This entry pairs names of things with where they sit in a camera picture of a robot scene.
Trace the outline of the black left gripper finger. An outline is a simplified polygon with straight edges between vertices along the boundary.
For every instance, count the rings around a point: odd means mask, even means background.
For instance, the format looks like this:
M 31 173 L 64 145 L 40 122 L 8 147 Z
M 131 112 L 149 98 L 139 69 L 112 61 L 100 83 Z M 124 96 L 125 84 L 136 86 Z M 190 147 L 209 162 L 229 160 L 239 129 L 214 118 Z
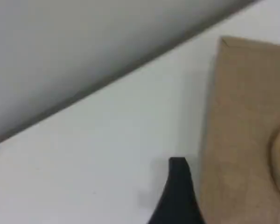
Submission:
M 189 165 L 184 157 L 168 160 L 168 178 L 148 221 L 150 224 L 204 224 Z

